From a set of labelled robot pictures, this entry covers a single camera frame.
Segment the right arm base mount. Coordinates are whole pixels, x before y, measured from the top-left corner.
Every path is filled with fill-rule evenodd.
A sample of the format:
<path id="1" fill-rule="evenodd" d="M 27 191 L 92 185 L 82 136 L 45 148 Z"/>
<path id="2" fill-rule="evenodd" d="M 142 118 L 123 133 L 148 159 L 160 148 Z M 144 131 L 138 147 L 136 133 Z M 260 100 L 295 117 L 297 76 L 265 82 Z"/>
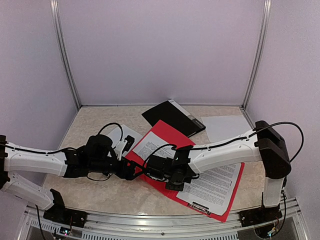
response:
<path id="1" fill-rule="evenodd" d="M 257 208 L 242 210 L 239 212 L 239 218 L 242 227 L 259 225 L 262 223 L 278 220 L 283 217 L 280 206 L 265 207 L 260 206 Z"/>

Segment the red clip file folder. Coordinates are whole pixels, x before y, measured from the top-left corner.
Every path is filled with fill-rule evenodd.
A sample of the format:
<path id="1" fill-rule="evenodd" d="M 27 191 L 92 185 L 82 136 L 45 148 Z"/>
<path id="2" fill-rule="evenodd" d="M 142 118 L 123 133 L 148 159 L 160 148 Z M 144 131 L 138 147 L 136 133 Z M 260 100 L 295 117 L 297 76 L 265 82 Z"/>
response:
<path id="1" fill-rule="evenodd" d="M 179 132 L 178 130 L 176 130 L 175 128 L 169 126 L 168 124 L 166 124 L 165 122 L 163 122 L 162 120 L 158 121 L 148 132 L 153 132 L 154 134 L 156 134 L 158 137 L 160 137 L 161 139 L 163 139 L 164 141 L 166 141 L 168 144 L 175 144 L 178 147 L 184 147 L 184 146 L 189 146 L 189 145 L 194 145 L 194 142 L 192 142 L 188 137 L 186 137 L 185 135 L 183 135 L 181 132 Z M 126 158 L 129 160 L 132 160 L 140 165 L 143 164 L 144 160 L 142 160 L 136 153 L 133 152 L 133 149 L 126 155 Z M 240 179 L 244 170 L 244 163 L 239 163 L 242 164 L 242 170 L 240 171 L 240 177 L 238 178 L 238 183 L 236 184 L 236 191 L 233 192 L 232 194 L 232 198 L 231 198 L 231 203 L 229 204 L 229 207 L 227 209 L 227 212 L 225 214 L 223 214 L 222 216 L 218 216 L 215 214 L 210 214 L 210 215 L 206 215 L 212 219 L 218 220 L 222 223 L 227 221 L 228 215 L 230 213 L 230 210 L 232 208 L 232 204 L 234 202 L 235 196 L 236 196 L 236 192 L 238 190 L 239 187 L 239 183 L 240 183 Z M 160 193 L 162 193 L 164 196 L 166 196 L 167 198 L 182 204 L 183 206 L 188 207 L 188 204 L 177 198 L 177 194 L 180 191 L 174 191 L 174 190 L 168 190 L 165 188 L 165 182 L 159 182 L 156 180 L 153 180 L 145 175 L 142 175 L 140 177 L 143 181 L 147 182 L 148 184 L 150 184 L 153 188 L 155 188 L 157 191 L 159 191 Z"/>

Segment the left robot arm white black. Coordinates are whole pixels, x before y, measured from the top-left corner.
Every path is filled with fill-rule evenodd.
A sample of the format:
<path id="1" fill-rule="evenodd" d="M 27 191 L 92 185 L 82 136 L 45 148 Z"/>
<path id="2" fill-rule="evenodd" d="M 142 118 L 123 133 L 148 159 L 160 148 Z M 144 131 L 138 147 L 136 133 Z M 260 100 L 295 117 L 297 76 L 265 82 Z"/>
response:
<path id="1" fill-rule="evenodd" d="M 106 135 L 92 135 L 79 148 L 66 147 L 56 151 L 22 148 L 0 137 L 0 189 L 49 211 L 63 223 L 70 218 L 61 194 L 54 189 L 45 189 L 19 176 L 18 171 L 45 173 L 63 178 L 86 177 L 90 173 L 116 175 L 132 181 L 145 172 L 145 168 L 123 156 L 127 140 L 112 147 Z"/>

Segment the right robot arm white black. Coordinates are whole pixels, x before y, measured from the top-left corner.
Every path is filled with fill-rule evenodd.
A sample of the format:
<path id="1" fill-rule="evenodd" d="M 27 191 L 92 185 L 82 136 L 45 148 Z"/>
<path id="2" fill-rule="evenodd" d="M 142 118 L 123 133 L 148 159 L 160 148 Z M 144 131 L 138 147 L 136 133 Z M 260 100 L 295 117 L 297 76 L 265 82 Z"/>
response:
<path id="1" fill-rule="evenodd" d="M 227 165 L 259 162 L 265 172 L 263 205 L 256 210 L 256 218 L 266 222 L 280 204 L 285 177 L 291 172 L 284 138 L 264 120 L 255 128 L 237 137 L 207 145 L 170 145 L 172 158 L 158 157 L 152 153 L 144 162 L 146 175 L 166 181 L 166 188 L 181 191 L 184 183 L 190 183 L 196 175 Z"/>

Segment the metal folder clip bottom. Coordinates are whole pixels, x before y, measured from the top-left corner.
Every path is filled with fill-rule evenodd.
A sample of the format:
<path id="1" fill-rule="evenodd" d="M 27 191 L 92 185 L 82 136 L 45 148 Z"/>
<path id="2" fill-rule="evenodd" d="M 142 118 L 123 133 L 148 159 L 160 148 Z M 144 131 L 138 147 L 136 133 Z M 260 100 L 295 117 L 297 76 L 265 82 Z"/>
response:
<path id="1" fill-rule="evenodd" d="M 209 216 L 211 214 L 210 209 L 208 207 L 201 205 L 199 203 L 192 202 L 192 203 L 189 203 L 187 206 L 195 211 L 198 211 L 198 212 L 204 214 L 204 215 Z"/>

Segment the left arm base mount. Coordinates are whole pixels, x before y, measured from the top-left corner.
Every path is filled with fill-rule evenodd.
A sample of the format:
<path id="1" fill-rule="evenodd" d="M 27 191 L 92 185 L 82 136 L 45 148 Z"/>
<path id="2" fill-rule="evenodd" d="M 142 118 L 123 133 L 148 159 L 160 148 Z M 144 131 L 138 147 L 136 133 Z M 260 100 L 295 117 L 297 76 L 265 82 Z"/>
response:
<path id="1" fill-rule="evenodd" d="M 50 209 L 45 210 L 43 218 L 52 222 L 68 225 L 70 227 L 84 228 L 88 213 L 54 204 Z"/>

